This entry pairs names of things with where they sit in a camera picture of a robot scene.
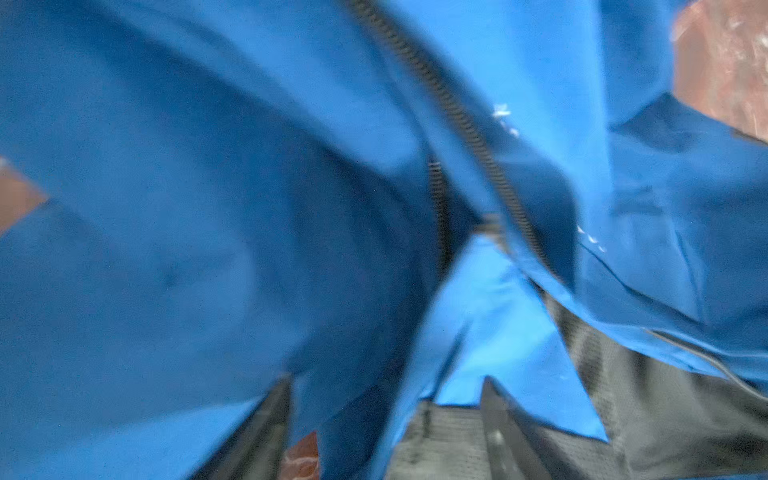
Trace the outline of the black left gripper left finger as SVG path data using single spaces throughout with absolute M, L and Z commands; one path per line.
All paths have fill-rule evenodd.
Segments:
M 285 376 L 190 479 L 277 479 L 292 406 L 292 379 Z

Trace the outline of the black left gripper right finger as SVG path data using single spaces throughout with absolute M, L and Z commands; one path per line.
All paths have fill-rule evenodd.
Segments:
M 492 377 L 483 380 L 480 412 L 492 480 L 552 478 L 515 422 L 507 398 Z

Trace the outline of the blue zip jacket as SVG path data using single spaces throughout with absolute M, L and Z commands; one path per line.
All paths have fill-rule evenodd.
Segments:
M 1 475 L 190 479 L 285 376 L 301 479 L 767 475 L 767 148 L 682 1 L 5 1 Z

